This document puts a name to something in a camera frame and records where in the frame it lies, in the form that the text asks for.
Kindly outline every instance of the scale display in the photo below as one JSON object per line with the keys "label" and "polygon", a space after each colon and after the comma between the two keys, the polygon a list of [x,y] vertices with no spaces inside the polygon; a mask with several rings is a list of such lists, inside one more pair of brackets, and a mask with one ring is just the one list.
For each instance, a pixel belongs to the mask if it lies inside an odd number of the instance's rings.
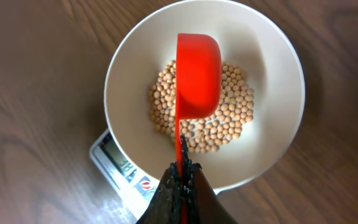
{"label": "scale display", "polygon": [[92,145],[89,155],[124,205],[139,219],[149,206],[155,184],[125,158],[108,130]]}

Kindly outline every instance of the wooden table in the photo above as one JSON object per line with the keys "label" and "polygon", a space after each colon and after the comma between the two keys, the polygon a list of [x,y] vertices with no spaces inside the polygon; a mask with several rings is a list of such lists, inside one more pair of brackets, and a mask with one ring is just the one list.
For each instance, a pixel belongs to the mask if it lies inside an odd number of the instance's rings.
{"label": "wooden table", "polygon": [[[0,223],[134,223],[90,161],[124,36],[169,0],[0,0]],[[262,177],[218,197],[239,223],[358,223],[358,0],[245,0],[305,71],[301,128]]]}

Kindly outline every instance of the red measuring cup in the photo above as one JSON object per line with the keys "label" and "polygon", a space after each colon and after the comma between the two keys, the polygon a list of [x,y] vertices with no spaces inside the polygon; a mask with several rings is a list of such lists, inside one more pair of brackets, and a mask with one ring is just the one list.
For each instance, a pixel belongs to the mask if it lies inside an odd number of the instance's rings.
{"label": "red measuring cup", "polygon": [[[208,35],[178,34],[176,63],[175,148],[177,170],[182,176],[180,120],[210,116],[219,103],[222,65],[218,43]],[[186,220],[182,204],[181,223]]]}

